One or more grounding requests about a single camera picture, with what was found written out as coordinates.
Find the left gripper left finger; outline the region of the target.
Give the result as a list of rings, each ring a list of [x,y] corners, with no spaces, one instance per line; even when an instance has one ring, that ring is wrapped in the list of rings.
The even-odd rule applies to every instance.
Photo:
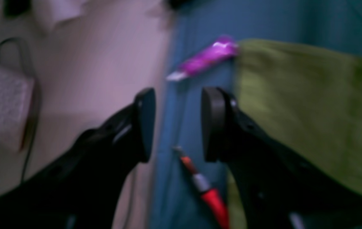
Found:
[[[133,103],[12,191],[0,196],[0,229],[110,229],[127,175],[149,161],[156,92]]]

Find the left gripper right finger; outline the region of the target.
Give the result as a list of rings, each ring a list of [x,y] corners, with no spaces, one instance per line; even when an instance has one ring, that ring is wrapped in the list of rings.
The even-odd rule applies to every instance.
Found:
[[[269,137],[220,87],[201,91],[207,162],[231,171],[249,229],[362,229],[362,196]]]

